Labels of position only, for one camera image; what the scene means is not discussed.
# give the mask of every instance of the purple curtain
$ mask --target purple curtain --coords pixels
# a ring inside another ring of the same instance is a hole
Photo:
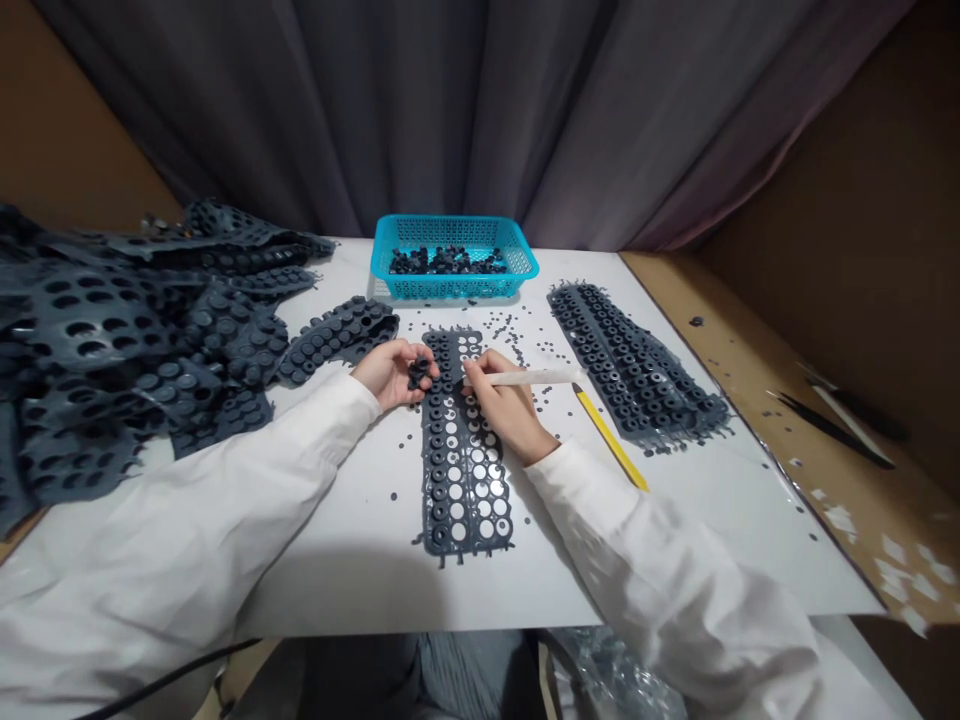
[[[911,5],[35,2],[182,202],[333,235],[506,215],[594,250],[722,218]]]

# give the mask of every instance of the white sleeve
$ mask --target white sleeve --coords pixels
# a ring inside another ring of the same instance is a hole
[[[338,377],[262,430],[141,478],[66,575],[0,610],[0,717],[77,717],[228,645],[379,414]]]
[[[704,717],[891,711],[797,600],[577,442],[527,473],[604,619]]]

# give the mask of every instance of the blue mesh basket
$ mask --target blue mesh basket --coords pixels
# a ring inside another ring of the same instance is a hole
[[[391,275],[394,248],[426,247],[430,259],[437,248],[463,246],[471,260],[482,260],[500,248],[504,275]],[[377,223],[370,271],[390,294],[404,300],[459,297],[512,297],[524,280],[536,277],[533,258],[520,226],[509,218],[471,215],[384,215]]]

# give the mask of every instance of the yellow pencil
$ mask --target yellow pencil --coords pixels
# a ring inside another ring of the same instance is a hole
[[[627,454],[623,451],[623,448],[620,447],[620,443],[617,442],[617,439],[613,436],[613,433],[610,432],[610,428],[607,427],[607,424],[603,422],[603,418],[600,417],[600,413],[597,412],[597,409],[593,406],[593,403],[590,402],[590,398],[587,397],[587,394],[583,391],[583,388],[577,385],[577,383],[573,383],[573,391],[577,394],[577,398],[580,400],[580,404],[583,405],[583,409],[587,411],[587,415],[589,415],[590,419],[593,420],[593,424],[597,426],[597,430],[599,430],[600,434],[603,435],[603,439],[607,441],[607,447],[613,451],[614,456],[617,458],[617,462],[620,463],[620,467],[622,467],[624,472],[627,473],[630,481],[644,492],[650,492],[650,488],[647,487],[647,481],[643,479],[643,475],[641,475],[640,471],[637,470],[637,466],[630,461],[630,458],[627,457]]]

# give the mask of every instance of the white table surface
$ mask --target white table surface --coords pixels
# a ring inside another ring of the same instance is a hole
[[[371,249],[370,240],[343,240],[332,260],[312,267],[322,275],[316,289],[291,298],[278,310],[291,335],[348,297],[375,293],[369,272]],[[508,333],[493,340],[493,332],[483,328],[491,319],[494,330],[505,326],[512,316],[509,329],[521,336],[518,346],[529,363],[548,367],[565,365],[566,359],[575,362],[550,316],[546,295],[561,280],[583,279],[605,287],[614,303],[679,357],[701,387],[714,390],[707,371],[617,255],[538,250],[536,256],[539,277],[527,281],[518,297],[495,306],[393,303],[401,319],[400,335],[419,339],[431,325],[468,325],[483,333],[482,345],[514,357]],[[304,387],[274,387],[268,395],[280,414],[325,378],[344,371],[340,363],[330,363]],[[589,383],[586,389],[602,407]],[[556,386],[546,395],[543,387],[534,390],[547,428],[561,439],[576,435],[604,462],[617,467],[568,386]],[[456,558],[448,558],[441,570],[437,558],[411,544],[422,522],[420,418],[413,410],[398,408],[363,437],[311,520],[251,596],[241,617],[242,634],[288,637],[599,622],[546,509],[509,458],[513,549],[495,552],[492,558],[468,556],[461,566]],[[798,511],[803,503],[743,421],[734,417],[730,428],[735,435],[712,439],[702,447],[693,444],[679,454],[645,458],[636,446],[623,445],[651,492],[674,498],[711,526],[738,560],[790,588],[808,614],[883,613],[817,521],[805,509]],[[169,441],[154,439],[141,457],[145,471],[171,462]],[[131,479],[95,502],[52,508],[0,567],[0,604],[56,578],[138,481]],[[391,493],[397,500],[391,500]]]

